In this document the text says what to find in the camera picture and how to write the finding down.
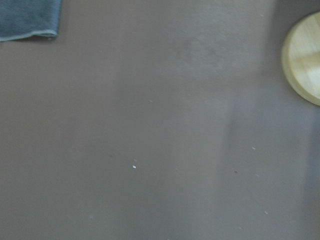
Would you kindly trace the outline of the wooden cup tree stand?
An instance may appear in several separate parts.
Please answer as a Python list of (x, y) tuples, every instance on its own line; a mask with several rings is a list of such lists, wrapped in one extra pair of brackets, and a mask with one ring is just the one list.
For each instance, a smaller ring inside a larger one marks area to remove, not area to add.
[(292, 89), (306, 101), (320, 105), (320, 13), (299, 20), (288, 32), (281, 65)]

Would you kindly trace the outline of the grey folded cloth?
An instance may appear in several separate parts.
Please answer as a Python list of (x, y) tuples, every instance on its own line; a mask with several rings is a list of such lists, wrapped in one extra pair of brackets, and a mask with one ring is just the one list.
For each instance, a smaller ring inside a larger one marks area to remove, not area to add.
[(2, 0), (0, 41), (58, 36), (61, 0)]

